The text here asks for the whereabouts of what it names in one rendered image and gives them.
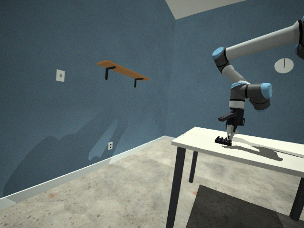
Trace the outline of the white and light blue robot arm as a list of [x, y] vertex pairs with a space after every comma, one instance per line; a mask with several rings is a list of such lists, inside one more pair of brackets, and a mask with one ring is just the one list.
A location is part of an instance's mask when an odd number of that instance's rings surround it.
[[256, 111], [265, 112], [270, 108], [270, 98], [272, 97], [272, 85], [270, 83], [250, 84], [234, 70], [229, 60], [291, 43], [297, 44], [294, 50], [295, 54], [304, 60], [304, 16], [303, 19], [298, 20], [293, 26], [232, 47], [220, 47], [213, 52], [212, 57], [217, 68], [222, 75], [227, 76], [233, 83], [229, 107], [244, 108], [245, 98], [247, 98]]

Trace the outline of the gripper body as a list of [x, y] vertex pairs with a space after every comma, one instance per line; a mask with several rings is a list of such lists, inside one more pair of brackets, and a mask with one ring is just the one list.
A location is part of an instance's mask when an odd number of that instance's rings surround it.
[[[231, 110], [233, 110], [233, 112], [236, 112], [237, 115], [227, 119], [227, 123], [230, 125], [233, 125], [235, 122], [237, 122], [238, 126], [244, 126], [243, 123], [245, 123], [245, 118], [243, 118], [244, 115], [244, 109], [242, 108], [230, 108]], [[241, 111], [240, 111], [241, 110]], [[244, 120], [244, 122], [243, 122]]]

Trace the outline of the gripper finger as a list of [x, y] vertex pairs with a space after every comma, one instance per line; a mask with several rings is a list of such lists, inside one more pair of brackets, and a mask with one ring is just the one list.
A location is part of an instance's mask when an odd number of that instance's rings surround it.
[[237, 126], [238, 126], [237, 122], [235, 122], [233, 124], [233, 126], [231, 127], [230, 140], [232, 140], [232, 138], [235, 134], [239, 134], [239, 131], [237, 130]]
[[229, 125], [227, 122], [226, 122], [226, 131], [227, 131], [227, 136], [228, 136], [228, 139], [229, 139], [229, 134], [230, 134], [230, 132], [231, 132], [231, 127], [232, 127], [232, 125]]

